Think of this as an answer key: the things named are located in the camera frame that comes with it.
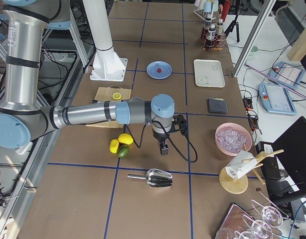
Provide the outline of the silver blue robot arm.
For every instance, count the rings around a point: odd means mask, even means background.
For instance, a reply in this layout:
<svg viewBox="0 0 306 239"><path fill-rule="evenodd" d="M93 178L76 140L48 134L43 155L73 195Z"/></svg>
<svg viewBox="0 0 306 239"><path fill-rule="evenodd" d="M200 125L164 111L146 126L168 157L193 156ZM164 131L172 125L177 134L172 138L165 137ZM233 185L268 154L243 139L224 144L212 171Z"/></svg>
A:
<svg viewBox="0 0 306 239"><path fill-rule="evenodd" d="M43 30L68 29L67 0L6 0L9 18L5 94L0 101L0 146L18 148L67 125L113 121L151 125L161 155L168 153L174 126L174 100L159 94L151 101L131 98L86 106L39 107L36 103Z"/></svg>

